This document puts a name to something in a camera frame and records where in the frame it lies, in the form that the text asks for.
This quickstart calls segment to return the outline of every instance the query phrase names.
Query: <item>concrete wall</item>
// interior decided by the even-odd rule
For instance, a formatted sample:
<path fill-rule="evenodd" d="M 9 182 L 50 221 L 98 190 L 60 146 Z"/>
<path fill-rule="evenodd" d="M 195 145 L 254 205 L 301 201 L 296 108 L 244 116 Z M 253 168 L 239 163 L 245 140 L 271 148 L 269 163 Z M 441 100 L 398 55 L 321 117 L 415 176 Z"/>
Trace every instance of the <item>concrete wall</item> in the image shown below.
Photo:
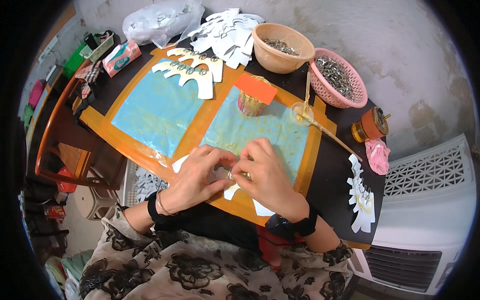
<path fill-rule="evenodd" d="M 123 19 L 151 0 L 78 0 L 87 26 L 123 36 Z M 205 15 L 240 7 L 302 32 L 359 72 L 385 113 L 390 160 L 466 132 L 474 141 L 472 92 L 457 50 L 436 17 L 414 0 L 203 0 Z"/>
<path fill-rule="evenodd" d="M 57 32 L 58 42 L 52 48 L 52 51 L 45 56 L 41 63 L 38 60 L 34 62 L 22 90 L 18 116 L 23 115 L 35 81 L 45 79 L 55 64 L 63 66 L 70 55 L 80 46 L 88 32 L 89 29 L 86 27 L 81 13 L 78 12 Z"/>

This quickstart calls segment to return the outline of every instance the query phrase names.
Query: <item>tissue box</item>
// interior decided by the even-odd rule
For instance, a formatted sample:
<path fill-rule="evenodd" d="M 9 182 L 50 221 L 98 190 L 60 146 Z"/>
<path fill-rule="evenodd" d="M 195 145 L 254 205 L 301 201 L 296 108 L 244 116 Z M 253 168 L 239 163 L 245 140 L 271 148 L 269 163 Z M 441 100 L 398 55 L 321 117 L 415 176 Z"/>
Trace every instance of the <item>tissue box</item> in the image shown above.
<path fill-rule="evenodd" d="M 103 67 L 109 76 L 113 77 L 141 54 L 140 48 L 134 42 L 118 45 L 103 59 Z"/>

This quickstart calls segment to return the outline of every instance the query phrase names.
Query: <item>pink bag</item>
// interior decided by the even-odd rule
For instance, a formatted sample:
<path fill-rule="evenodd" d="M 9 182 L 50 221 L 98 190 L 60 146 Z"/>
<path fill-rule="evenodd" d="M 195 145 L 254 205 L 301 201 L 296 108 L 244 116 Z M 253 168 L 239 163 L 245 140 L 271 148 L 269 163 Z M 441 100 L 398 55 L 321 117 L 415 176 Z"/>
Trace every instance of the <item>pink bag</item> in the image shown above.
<path fill-rule="evenodd" d="M 103 67 L 109 76 L 113 77 L 141 54 L 140 48 L 134 42 L 118 45 L 103 59 Z"/>
<path fill-rule="evenodd" d="M 36 105 L 38 104 L 40 96 L 43 93 L 43 89 L 45 88 L 45 83 L 45 80 L 38 79 L 33 84 L 32 91 L 30 92 L 30 97 L 28 98 L 28 103 L 31 104 L 33 107 L 36 107 Z"/>
<path fill-rule="evenodd" d="M 390 149 L 381 139 L 365 141 L 368 164 L 378 175 L 385 175 L 388 172 L 388 154 Z"/>

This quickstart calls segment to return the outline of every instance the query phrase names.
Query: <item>pink plastic basket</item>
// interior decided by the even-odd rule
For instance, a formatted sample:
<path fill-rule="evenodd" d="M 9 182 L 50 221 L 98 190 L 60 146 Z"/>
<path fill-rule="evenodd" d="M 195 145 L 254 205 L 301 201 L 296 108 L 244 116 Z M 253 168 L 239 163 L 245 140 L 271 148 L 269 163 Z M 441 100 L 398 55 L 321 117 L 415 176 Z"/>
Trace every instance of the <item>pink plastic basket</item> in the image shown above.
<path fill-rule="evenodd" d="M 352 82 L 353 87 L 353 99 L 348 100 L 347 98 L 340 95 L 318 71 L 317 66 L 313 60 L 321 55 L 325 54 L 326 56 L 335 59 L 343 63 L 345 69 L 347 69 L 350 81 Z M 324 49 L 324 48 L 315 48 L 315 57 L 310 61 L 309 71 L 312 73 L 312 79 L 310 84 L 313 87 L 313 90 L 317 95 L 326 103 L 335 106 L 337 108 L 362 108 L 367 104 L 368 96 L 367 89 L 363 84 L 362 79 L 358 75 L 357 71 L 340 55 Z"/>

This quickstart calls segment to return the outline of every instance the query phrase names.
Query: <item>vent grille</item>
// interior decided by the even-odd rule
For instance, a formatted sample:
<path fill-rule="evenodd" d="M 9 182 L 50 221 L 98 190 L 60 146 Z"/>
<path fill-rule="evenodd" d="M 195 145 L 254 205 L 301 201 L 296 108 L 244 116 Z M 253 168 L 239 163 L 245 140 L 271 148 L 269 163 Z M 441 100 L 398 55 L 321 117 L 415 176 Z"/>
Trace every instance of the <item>vent grille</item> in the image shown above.
<path fill-rule="evenodd" d="M 437 271 L 441 251 L 414 251 L 381 246 L 365 250 L 375 281 L 417 292 L 426 292 Z"/>
<path fill-rule="evenodd" d="M 431 191 L 465 181 L 460 146 L 391 166 L 385 177 L 384 196 Z"/>

